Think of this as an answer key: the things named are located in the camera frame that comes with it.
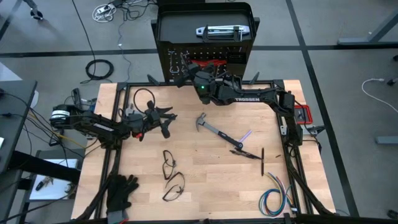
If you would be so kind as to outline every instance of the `desk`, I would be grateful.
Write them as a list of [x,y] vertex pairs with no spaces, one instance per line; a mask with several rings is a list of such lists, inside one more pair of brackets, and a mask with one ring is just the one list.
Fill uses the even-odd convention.
[[[264,88],[263,85],[245,88]],[[151,86],[156,106],[173,106],[171,113],[178,115],[169,130],[171,137],[164,139],[157,128],[145,135],[142,142],[129,138],[123,142],[119,173],[138,176],[140,187],[130,196],[132,207],[127,210],[130,220],[193,220],[199,218],[264,218],[258,210],[258,200],[274,183],[261,177],[260,160],[236,156],[229,152],[232,145],[195,121],[202,112],[212,126],[232,138],[240,139],[248,130],[252,134],[244,141],[244,150],[261,156],[265,148],[265,172],[277,175],[289,184],[282,151],[279,127],[275,113],[262,103],[233,103],[229,106],[203,105],[192,86]],[[134,92],[129,94],[130,102]],[[285,81],[285,89],[292,91],[296,100],[305,104],[298,80]],[[116,84],[102,84],[99,89],[95,113],[110,118],[116,94]],[[121,94],[119,106],[122,106]],[[149,93],[137,94],[137,106],[143,110],[151,100]],[[178,201],[164,202],[166,181],[162,174],[163,150],[169,150],[177,161],[176,171],[185,175],[186,186]],[[314,142],[300,147],[307,184],[326,206],[334,211],[322,160]],[[105,150],[96,150],[86,157],[81,170],[72,218],[79,216],[97,193]],[[111,169],[113,158],[109,163]],[[270,208],[279,206],[278,195],[269,198]],[[305,211],[303,200],[301,208]]]

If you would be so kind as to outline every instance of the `wire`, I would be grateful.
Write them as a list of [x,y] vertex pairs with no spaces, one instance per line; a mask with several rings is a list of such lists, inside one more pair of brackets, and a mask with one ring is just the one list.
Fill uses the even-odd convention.
[[[111,10],[108,12],[98,13],[98,9],[102,7],[109,7]],[[102,4],[97,6],[93,11],[93,19],[96,22],[109,22],[113,20],[113,14],[117,11],[116,7],[113,4]]]
[[139,88],[139,89],[134,93],[134,96],[132,97],[132,102],[134,103],[134,106],[136,107],[136,109],[138,110],[138,112],[140,112],[140,113],[142,113],[142,114],[145,114],[145,112],[142,112],[142,111],[137,107],[137,104],[136,104],[136,95],[137,95],[137,93],[138,93],[139,91],[141,91],[141,90],[146,90],[146,91],[148,91],[148,92],[152,95],[152,98],[153,98],[153,100],[154,100],[154,106],[155,106],[155,104],[156,104],[156,100],[155,100],[155,95],[154,95],[154,93],[151,92],[150,90],[148,90],[147,88]]
[[[75,10],[76,10],[77,16],[79,17],[79,20],[80,20],[81,26],[83,27],[83,30],[85,31],[85,34],[86,34],[86,38],[87,38],[88,45],[90,46],[91,53],[93,54],[93,58],[94,58],[94,60],[95,60],[95,54],[94,54],[94,51],[93,51],[93,47],[91,46],[90,38],[88,38],[88,34],[87,34],[86,27],[85,27],[85,25],[83,24],[83,21],[81,20],[81,17],[80,17],[79,11],[77,10],[76,4],[75,4],[75,1],[74,1],[74,0],[72,0],[72,3],[73,3],[73,7],[75,7]],[[94,63],[94,72],[93,72],[93,76],[94,76],[94,74],[95,74],[95,70],[96,70],[96,65],[95,65],[95,63]],[[89,80],[82,81],[82,82],[80,82],[80,84],[86,84],[86,83],[89,83],[89,82],[90,82],[90,81],[92,81],[92,80],[93,80],[93,79],[90,77],[90,79],[89,79]]]
[[[31,138],[30,138],[30,136],[29,136],[29,132],[26,131],[26,135],[27,135],[27,138],[28,138],[28,140],[29,140],[29,147],[30,147],[30,153],[29,153],[29,155],[31,156],[31,155],[32,155],[32,140],[31,140]],[[21,168],[23,165],[25,165],[25,164],[29,161],[29,159],[30,159],[30,158],[26,159],[26,161],[23,162],[21,165],[19,165],[19,166],[17,166],[17,167],[11,167],[10,169],[19,169],[19,168]]]
[[82,149],[85,148],[85,146],[82,146],[80,143],[76,142],[75,140],[73,140],[73,139],[71,139],[71,138],[68,138],[68,137],[66,137],[66,136],[64,136],[64,135],[62,135],[62,134],[56,133],[56,132],[53,131],[53,130],[50,130],[50,131],[51,131],[54,135],[56,135],[56,136],[58,136],[58,137],[60,137],[60,138],[63,138],[63,139],[66,139],[66,140],[68,140],[68,141],[70,141],[70,142],[75,143],[76,145],[80,146]]
[[345,212],[344,210],[338,209],[338,208],[336,208],[336,212],[342,212],[345,215],[350,216],[347,212]]
[[[129,4],[128,7],[124,7],[123,5],[119,6],[118,8],[120,8],[123,11],[123,20],[124,21],[134,21],[134,20],[142,17],[145,14],[148,6],[150,6],[150,5],[155,5],[156,6],[156,3],[149,3],[149,1],[148,1],[148,3],[145,6],[131,5],[131,4]],[[143,7],[144,11],[142,13],[140,13],[140,11],[137,11],[137,10],[133,10],[132,11],[132,10],[130,10],[131,7]],[[137,13],[137,16],[131,16],[132,13]]]
[[90,152],[87,152],[86,155],[85,155],[85,157],[88,156],[88,154],[92,153],[95,149],[100,148],[101,146],[102,146],[102,144],[100,144],[99,146],[95,147],[95,148],[92,149]]
[[32,209],[29,209],[28,211],[21,212],[21,213],[19,213],[19,214],[16,214],[16,215],[13,215],[13,216],[8,217],[8,218],[6,218],[6,219],[3,219],[3,220],[0,221],[0,223],[5,223],[5,222],[7,222],[7,221],[9,221],[9,220],[12,220],[13,218],[26,215],[26,214],[28,214],[29,212],[33,212],[34,210],[37,210],[37,209],[46,207],[46,206],[48,206],[48,205],[51,205],[52,203],[58,202],[59,200],[62,200],[62,199],[64,199],[64,198],[66,198],[66,197],[71,196],[72,194],[75,193],[75,191],[76,191],[76,188],[74,188],[72,192],[70,192],[69,194],[67,194],[67,195],[65,195],[65,196],[63,196],[63,197],[61,197],[61,198],[58,198],[58,199],[56,199],[56,200],[54,200],[54,201],[52,201],[52,202],[46,203],[46,204],[44,204],[44,205],[41,205],[41,206],[38,206],[38,207],[35,207],[35,208],[32,208]]
[[[94,64],[94,68],[95,68],[96,63],[100,63],[100,62],[103,62],[103,63],[105,63],[105,64],[107,64],[109,66],[108,72],[105,75],[103,75],[103,76],[96,76],[96,75],[94,75],[94,73],[91,74],[90,73],[90,67]],[[94,80],[94,81],[107,80],[110,83],[113,83],[111,80],[108,79],[112,75],[112,73],[114,71],[114,66],[113,66],[113,64],[110,61],[105,60],[105,59],[94,59],[94,60],[92,60],[92,61],[87,63],[85,69],[86,69],[86,75],[90,78],[90,80]]]
[[65,156],[65,162],[67,162],[67,168],[69,168],[67,151],[65,150],[65,147],[63,146],[62,142],[60,142],[60,146],[62,147],[63,155]]
[[122,51],[122,57],[123,57],[123,59],[129,63],[129,66],[128,66],[128,68],[127,68],[127,79],[124,81],[124,82],[127,82],[127,81],[130,79],[130,68],[131,68],[132,63],[131,63],[131,61],[128,60],[128,59],[126,58],[126,56],[124,55],[124,50],[123,50],[123,48],[122,48],[122,44],[120,43],[121,39],[123,38],[122,33],[121,33],[121,31],[120,31],[120,28],[123,26],[123,24],[124,24],[125,22],[126,22],[126,21],[123,19],[122,24],[120,24],[120,26],[119,26],[119,28],[118,28],[118,32],[119,32],[118,47],[119,47],[119,49]]
[[377,101],[380,101],[381,103],[384,103],[384,104],[386,104],[387,106],[391,107],[395,112],[398,113],[398,110],[397,110],[395,107],[393,107],[391,104],[385,102],[384,100],[380,100],[379,98],[377,98],[377,97],[375,97],[375,96],[372,96],[372,95],[370,95],[369,93],[367,93],[367,92],[365,91],[365,89],[364,89],[363,87],[364,87],[365,83],[370,82],[370,81],[379,81],[379,82],[383,82],[384,79],[383,79],[383,78],[371,78],[371,79],[366,80],[365,82],[362,83],[362,91],[363,91],[366,95],[370,96],[371,98],[373,98],[373,99],[375,99],[375,100],[377,100]]
[[[40,137],[40,136],[36,135],[35,133],[33,133],[33,132],[31,132],[31,131],[27,131],[27,132],[29,132],[29,134],[31,134],[31,135],[33,135],[33,136],[35,136],[36,138],[38,138],[38,139],[42,140],[43,142],[46,142],[46,143],[48,143],[48,141],[44,140],[42,137]],[[68,149],[70,152],[72,152],[72,153],[74,153],[74,154],[76,154],[76,155],[78,155],[78,156],[80,156],[80,157],[84,158],[84,157],[83,157],[82,155],[80,155],[79,153],[77,153],[77,152],[73,151],[74,149],[70,149],[70,148],[68,148],[68,147],[66,147],[66,146],[64,146],[64,148],[65,148],[65,149]]]
[[[279,180],[279,178],[278,177],[274,177],[270,172],[268,172],[268,174],[266,174],[266,175],[272,181],[274,181],[274,183],[276,184],[278,189],[269,189],[263,195],[261,195],[261,197],[259,199],[259,210],[265,216],[268,216],[268,217],[271,217],[271,218],[277,218],[277,217],[280,216],[280,214],[283,213],[283,211],[286,208],[286,204],[287,203],[291,207],[292,207],[293,203],[292,203],[291,199],[289,199],[289,197],[287,196],[287,191],[285,190],[285,186]],[[267,198],[268,198],[269,194],[272,193],[272,192],[280,193],[280,207],[276,211],[269,210],[269,208],[267,206]]]

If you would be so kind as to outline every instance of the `work glove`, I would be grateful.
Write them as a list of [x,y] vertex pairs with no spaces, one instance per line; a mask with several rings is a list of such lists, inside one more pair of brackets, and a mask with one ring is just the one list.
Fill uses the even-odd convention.
[[131,206],[128,197],[139,186],[137,177],[130,175],[127,179],[123,175],[114,175],[109,183],[106,207],[108,212],[123,211]]

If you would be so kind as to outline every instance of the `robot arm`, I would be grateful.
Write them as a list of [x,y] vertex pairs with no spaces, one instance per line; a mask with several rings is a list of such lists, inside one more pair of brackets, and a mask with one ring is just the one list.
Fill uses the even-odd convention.
[[51,126],[57,129],[75,129],[84,135],[98,138],[103,148],[120,149],[121,141],[131,136],[143,140],[146,132],[162,128],[164,138],[169,138],[169,124],[177,115],[166,114],[172,108],[155,108],[152,101],[147,103],[145,114],[129,114],[121,122],[115,122],[75,105],[58,105],[53,108]]
[[180,88],[184,86],[185,81],[191,80],[199,99],[206,105],[211,101],[217,106],[230,105],[234,102],[265,103],[275,113],[285,118],[288,130],[287,142],[294,146],[302,145],[303,130],[295,120],[295,97],[291,92],[286,92],[279,86],[261,90],[243,90],[242,80],[239,77],[228,75],[226,72],[214,77],[214,66],[208,65],[202,69],[196,63],[188,64],[182,54],[181,58],[185,73],[175,81],[177,87]]

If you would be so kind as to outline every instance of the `handle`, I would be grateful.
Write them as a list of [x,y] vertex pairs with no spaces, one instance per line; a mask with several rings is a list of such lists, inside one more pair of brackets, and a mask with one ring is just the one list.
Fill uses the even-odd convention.
[[229,137],[228,135],[226,135],[225,133],[223,133],[222,131],[218,131],[218,135],[225,139],[226,141],[228,141],[229,143],[231,143],[232,145],[234,145],[237,149],[242,149],[243,148],[243,143],[235,141],[233,138]]
[[170,137],[170,131],[167,129],[167,126],[164,123],[160,124],[160,128],[162,129],[162,134],[164,138]]

